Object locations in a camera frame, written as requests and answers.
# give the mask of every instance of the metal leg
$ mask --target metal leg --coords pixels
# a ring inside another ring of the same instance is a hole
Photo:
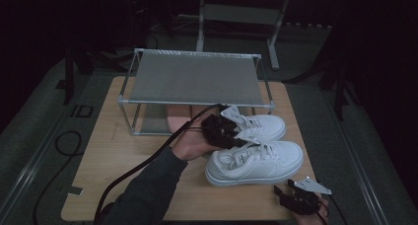
[[[204,10],[204,0],[200,0],[200,9],[199,9],[199,35],[197,37],[196,51],[203,51],[203,44],[205,41],[205,35],[203,34],[203,10]]]
[[[277,17],[273,36],[267,40],[268,53],[270,55],[271,68],[273,68],[273,70],[279,69],[279,60],[277,58],[276,47],[274,44],[276,43],[277,36],[279,35],[280,27],[282,26],[283,18],[285,16],[288,4],[289,0],[283,1],[282,9],[280,10],[279,16]]]

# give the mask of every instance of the wooden table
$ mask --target wooden table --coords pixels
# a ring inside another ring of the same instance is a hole
[[[72,185],[82,188],[83,192],[80,195],[68,194],[61,212],[64,220],[93,220],[105,188],[116,178],[146,160],[168,138],[129,134],[117,104],[123,79],[124,77],[115,77],[110,85]],[[131,82],[133,81],[129,81],[127,90],[130,89]],[[304,151],[305,162],[292,179],[298,181],[305,177],[314,178],[311,161],[286,88],[283,84],[274,82],[270,82],[269,86],[276,104],[273,114],[281,116],[286,122],[287,132],[283,140],[299,144]],[[263,100],[268,101],[265,88],[260,89]],[[210,185],[204,173],[206,162],[204,158],[189,162],[177,185],[165,220],[282,220],[292,217],[287,209],[280,206],[272,185]],[[123,193],[131,179],[115,187],[107,196],[104,205]],[[278,186],[283,191],[290,192],[285,185]]]

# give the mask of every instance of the black cable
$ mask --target black cable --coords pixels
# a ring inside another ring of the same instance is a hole
[[[345,219],[344,214],[342,213],[340,207],[338,206],[337,202],[334,200],[334,197],[331,194],[328,194],[329,199],[331,199],[332,203],[335,205],[335,208],[337,209],[338,213],[340,214],[341,219],[343,220],[345,225],[348,225],[347,220]]]
[[[107,197],[107,195],[110,193],[110,191],[117,186],[119,183],[121,183],[122,181],[124,181],[125,179],[127,179],[128,177],[130,177],[131,175],[135,174],[136,172],[138,172],[139,170],[141,170],[142,168],[144,168],[145,166],[147,166],[148,164],[150,164],[152,161],[154,161],[159,155],[160,153],[167,147],[169,146],[179,135],[181,135],[182,132],[184,132],[185,130],[189,129],[189,127],[198,119],[200,118],[203,114],[205,114],[206,112],[208,112],[211,109],[214,108],[223,108],[223,105],[217,104],[217,105],[211,105],[209,107],[207,107],[206,109],[204,109],[202,112],[198,113],[195,117],[193,117],[190,121],[186,122],[180,129],[178,129],[175,133],[173,133],[169,139],[163,144],[163,146],[161,146],[157,152],[155,152],[153,155],[151,155],[151,157],[149,157],[148,159],[146,159],[144,162],[142,162],[141,164],[139,164],[138,166],[136,166],[135,168],[129,170],[127,173],[123,174],[122,176],[120,176],[119,178],[117,178],[116,180],[114,180],[110,185],[107,186],[107,188],[104,190],[104,193],[102,194],[102,197],[99,201],[98,204],[98,208],[96,209],[96,213],[95,213],[95,220],[94,220],[94,224],[97,224],[99,221],[99,217],[103,208],[103,205],[105,203],[105,199]]]
[[[66,134],[69,134],[69,133],[73,133],[73,134],[76,134],[77,136],[78,136],[78,143],[77,143],[77,147],[76,147],[76,149],[74,150],[74,152],[73,153],[71,153],[71,154],[69,154],[69,153],[65,153],[65,152],[63,152],[61,149],[59,149],[59,145],[58,145],[58,141],[59,141],[59,139],[62,137],[62,136],[64,136],[64,135],[66,135]],[[42,198],[43,198],[43,196],[45,195],[45,193],[46,193],[46,191],[49,189],[49,187],[51,186],[51,184],[55,181],[55,179],[62,173],[62,171],[65,169],[65,167],[67,167],[67,165],[71,162],[71,160],[74,158],[74,157],[76,157],[76,156],[80,156],[80,155],[83,155],[84,153],[77,153],[78,152],[78,150],[80,149],[80,146],[81,146],[81,143],[82,143],[82,137],[81,137],[81,134],[79,133],[79,132],[77,132],[77,131],[74,131],[74,130],[70,130],[70,131],[66,131],[66,132],[64,132],[64,133],[62,133],[62,134],[60,134],[60,135],[58,135],[57,137],[56,137],[56,139],[55,139],[55,149],[61,154],[61,155],[64,155],[64,156],[69,156],[69,158],[68,158],[68,160],[67,160],[67,162],[65,162],[65,164],[58,170],[58,172],[52,177],[52,179],[48,182],[48,184],[45,186],[45,188],[43,189],[43,191],[40,193],[40,195],[39,195],[39,197],[37,198],[37,200],[36,200],[36,203],[35,203],[35,206],[34,206],[34,210],[33,210],[33,213],[32,213],[32,221],[33,221],[33,223],[34,223],[34,225],[37,225],[38,223],[37,223],[37,208],[39,207],[39,204],[40,204],[40,201],[42,200]]]
[[[327,223],[326,223],[326,221],[325,221],[325,219],[320,215],[320,213],[319,212],[316,212],[316,215],[317,215],[317,217],[320,219],[320,221],[322,221],[322,224],[323,225],[327,225]]]
[[[156,47],[154,49],[158,49],[158,40],[157,40],[157,38],[155,36],[151,35],[151,34],[148,34],[148,36],[150,36],[151,38],[153,38],[154,41],[156,42]]]
[[[328,214],[329,214],[328,207],[323,202],[320,202],[319,204],[321,204],[325,207],[325,209],[326,209],[325,216],[327,217]],[[320,215],[320,213],[318,211],[316,211],[315,213],[319,217],[320,221],[322,221],[323,225],[327,225],[327,223],[326,223],[325,219],[322,217],[322,215]]]

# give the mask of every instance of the white shoe tongue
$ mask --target white shoe tongue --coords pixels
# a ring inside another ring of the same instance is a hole
[[[221,116],[225,117],[228,120],[235,122],[236,124],[243,124],[244,120],[241,118],[240,111],[236,106],[227,108],[226,110],[221,111]]]
[[[242,164],[244,164],[251,154],[252,154],[252,152],[249,149],[234,154],[234,157],[235,157],[236,162],[237,162],[237,166],[239,167]]]

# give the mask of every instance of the sneaker sole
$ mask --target sneaker sole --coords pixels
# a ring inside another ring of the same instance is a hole
[[[223,181],[213,178],[207,168],[205,169],[206,179],[209,181],[210,184],[213,186],[218,187],[225,187],[225,186],[237,186],[237,185],[246,185],[246,184],[278,184],[282,183],[291,177],[293,177],[298,171],[301,169],[302,165],[304,164],[304,161],[301,162],[301,164],[298,165],[298,167],[293,170],[292,172],[273,179],[247,179],[247,180],[239,180],[239,181]]]

